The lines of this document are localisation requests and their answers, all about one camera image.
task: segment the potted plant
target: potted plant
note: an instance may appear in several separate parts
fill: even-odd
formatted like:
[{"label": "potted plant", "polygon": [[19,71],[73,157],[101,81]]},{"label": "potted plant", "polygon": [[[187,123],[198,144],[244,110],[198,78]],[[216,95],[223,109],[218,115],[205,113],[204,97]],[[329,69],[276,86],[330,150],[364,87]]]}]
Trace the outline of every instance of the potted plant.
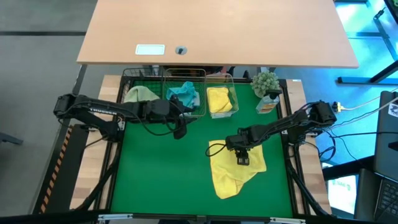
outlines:
[{"label": "potted plant", "polygon": [[270,71],[261,72],[258,75],[255,75],[250,85],[254,90],[254,94],[260,98],[264,97],[266,90],[279,89],[278,77],[274,72]]}]

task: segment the green tabletop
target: green tabletop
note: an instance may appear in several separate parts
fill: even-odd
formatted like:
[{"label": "green tabletop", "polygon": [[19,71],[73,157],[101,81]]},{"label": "green tabletop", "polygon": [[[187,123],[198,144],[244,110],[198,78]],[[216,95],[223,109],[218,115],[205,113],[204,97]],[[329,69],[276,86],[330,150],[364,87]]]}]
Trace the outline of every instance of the green tabletop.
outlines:
[{"label": "green tabletop", "polygon": [[[239,111],[211,119],[209,112],[187,126],[180,140],[153,136],[141,124],[126,125],[112,212],[240,217],[292,217],[282,143],[278,134],[262,144],[267,171],[256,174],[237,196],[220,199],[211,179],[205,149],[238,128],[277,120],[277,112],[257,114],[259,98],[248,84],[235,84]],[[148,124],[153,132],[168,129]]]}]

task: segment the plant pot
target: plant pot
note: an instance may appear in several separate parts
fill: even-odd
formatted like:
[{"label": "plant pot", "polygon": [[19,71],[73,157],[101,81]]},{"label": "plant pot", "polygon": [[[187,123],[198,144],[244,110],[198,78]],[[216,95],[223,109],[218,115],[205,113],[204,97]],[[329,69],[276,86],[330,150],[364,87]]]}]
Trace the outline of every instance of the plant pot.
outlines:
[{"label": "plant pot", "polygon": [[258,91],[254,90],[254,94],[256,94],[256,96],[260,99],[262,99],[264,97],[263,94],[259,93]]}]

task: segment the yellow cloth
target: yellow cloth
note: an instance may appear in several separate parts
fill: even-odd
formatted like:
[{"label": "yellow cloth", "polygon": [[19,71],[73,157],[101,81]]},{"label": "yellow cloth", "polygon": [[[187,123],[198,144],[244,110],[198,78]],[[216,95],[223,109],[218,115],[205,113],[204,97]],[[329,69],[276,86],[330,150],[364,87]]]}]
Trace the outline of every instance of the yellow cloth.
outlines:
[{"label": "yellow cloth", "polygon": [[209,101],[210,113],[227,112],[232,109],[232,104],[228,97],[228,89],[226,87],[207,88],[207,98]]},{"label": "yellow cloth", "polygon": [[[225,144],[224,140],[210,141],[209,146],[214,143]],[[214,154],[222,148],[220,145],[212,146],[209,154]],[[258,172],[267,170],[262,146],[256,146],[249,151],[248,166],[238,165],[234,151],[224,148],[218,154],[210,157],[211,177],[217,196],[221,199],[237,195],[243,184],[255,176]]]}]

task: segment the orange and black striped tape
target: orange and black striped tape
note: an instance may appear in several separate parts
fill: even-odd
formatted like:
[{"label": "orange and black striped tape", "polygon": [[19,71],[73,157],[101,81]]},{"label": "orange and black striped tape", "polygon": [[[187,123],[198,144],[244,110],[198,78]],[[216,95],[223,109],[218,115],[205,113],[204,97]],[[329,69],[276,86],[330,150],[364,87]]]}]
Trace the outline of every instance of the orange and black striped tape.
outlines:
[{"label": "orange and black striped tape", "polygon": [[57,160],[57,163],[56,163],[56,165],[54,167],[54,171],[52,172],[50,183],[49,183],[49,186],[47,187],[47,191],[46,191],[46,194],[44,196],[43,203],[42,203],[42,206],[40,207],[40,212],[39,213],[44,213],[45,209],[46,209],[46,206],[49,203],[49,198],[51,196],[52,189],[54,188],[54,183],[55,183],[55,181],[57,179],[58,172],[60,171],[60,167],[61,167],[61,164],[62,164],[62,159],[63,159],[63,157],[65,155],[65,151],[67,150],[67,146],[68,146],[68,143],[69,143],[69,138],[70,138],[71,133],[72,133],[72,127],[69,126],[67,134],[65,136],[65,139],[63,140],[60,156],[59,156],[59,158]]}]

